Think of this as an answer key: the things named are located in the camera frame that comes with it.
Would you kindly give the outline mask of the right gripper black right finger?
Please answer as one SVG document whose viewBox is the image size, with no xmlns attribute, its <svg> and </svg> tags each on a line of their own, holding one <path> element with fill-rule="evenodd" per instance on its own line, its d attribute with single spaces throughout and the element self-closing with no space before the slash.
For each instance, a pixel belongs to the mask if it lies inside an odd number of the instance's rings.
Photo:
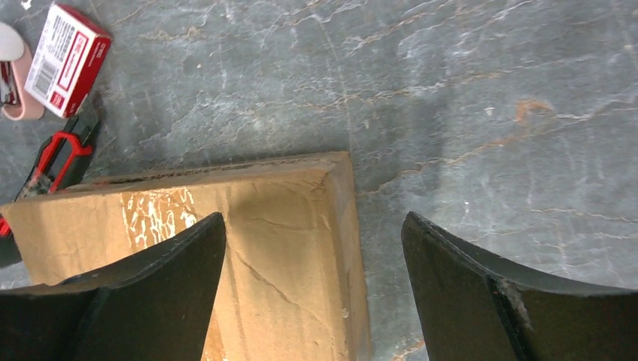
<svg viewBox="0 0 638 361">
<path fill-rule="evenodd" d="M 635 360 L 637 292 L 527 267 L 407 214 L 401 240 L 431 360 Z"/>
</svg>

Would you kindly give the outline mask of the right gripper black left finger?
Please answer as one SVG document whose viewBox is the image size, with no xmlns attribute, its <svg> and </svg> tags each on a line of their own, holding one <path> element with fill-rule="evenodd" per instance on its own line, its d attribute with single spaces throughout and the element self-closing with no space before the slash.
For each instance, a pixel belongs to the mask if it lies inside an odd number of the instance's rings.
<svg viewBox="0 0 638 361">
<path fill-rule="evenodd" d="M 213 213 L 110 265 L 1 293 L 3 360 L 198 360 L 226 251 Z"/>
</svg>

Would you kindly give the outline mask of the brown cardboard box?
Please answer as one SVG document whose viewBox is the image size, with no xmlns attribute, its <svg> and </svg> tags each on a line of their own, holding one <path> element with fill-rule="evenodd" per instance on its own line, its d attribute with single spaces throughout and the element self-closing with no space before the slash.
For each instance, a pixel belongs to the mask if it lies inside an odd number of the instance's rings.
<svg viewBox="0 0 638 361">
<path fill-rule="evenodd" d="M 29 277 L 57 284 L 218 212 L 226 256 L 200 360 L 368 360 L 346 152 L 103 177 L 3 205 Z"/>
</svg>

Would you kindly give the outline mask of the red box cutter knife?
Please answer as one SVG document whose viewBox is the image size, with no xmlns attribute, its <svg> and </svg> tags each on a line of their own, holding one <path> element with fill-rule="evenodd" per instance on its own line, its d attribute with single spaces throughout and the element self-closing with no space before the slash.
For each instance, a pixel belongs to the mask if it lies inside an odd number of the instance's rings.
<svg viewBox="0 0 638 361">
<path fill-rule="evenodd" d="M 90 111 L 69 118 L 62 129 L 41 144 L 30 172 L 11 202 L 79 184 L 93 160 L 101 126 L 100 116 Z"/>
</svg>

